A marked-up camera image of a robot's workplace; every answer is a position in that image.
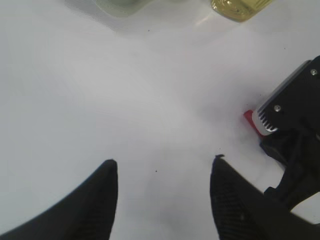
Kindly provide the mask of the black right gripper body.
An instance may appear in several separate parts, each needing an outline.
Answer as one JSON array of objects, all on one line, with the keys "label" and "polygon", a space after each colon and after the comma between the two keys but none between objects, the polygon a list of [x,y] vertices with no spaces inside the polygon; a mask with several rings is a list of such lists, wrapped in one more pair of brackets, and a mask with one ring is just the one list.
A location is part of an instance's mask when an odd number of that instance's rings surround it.
[{"label": "black right gripper body", "polygon": [[278,130],[264,136],[260,147],[284,166],[277,187],[268,187],[264,196],[292,210],[320,192],[320,136],[306,131]]}]

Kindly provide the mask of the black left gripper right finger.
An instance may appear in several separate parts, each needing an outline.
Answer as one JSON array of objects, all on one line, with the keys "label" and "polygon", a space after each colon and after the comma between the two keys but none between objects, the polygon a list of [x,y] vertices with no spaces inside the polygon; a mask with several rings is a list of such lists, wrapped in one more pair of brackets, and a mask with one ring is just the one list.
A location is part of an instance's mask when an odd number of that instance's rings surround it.
[{"label": "black left gripper right finger", "polygon": [[212,216],[221,240],[318,240],[320,228],[267,199],[215,156],[210,175]]}]

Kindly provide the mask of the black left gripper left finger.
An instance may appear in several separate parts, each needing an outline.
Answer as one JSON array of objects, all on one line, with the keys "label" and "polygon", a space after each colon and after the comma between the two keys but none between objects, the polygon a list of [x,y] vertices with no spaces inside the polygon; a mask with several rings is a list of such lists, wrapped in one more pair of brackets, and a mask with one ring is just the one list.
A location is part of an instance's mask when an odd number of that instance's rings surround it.
[{"label": "black left gripper left finger", "polygon": [[118,201],[118,166],[104,161],[81,185],[2,240],[108,240]]}]

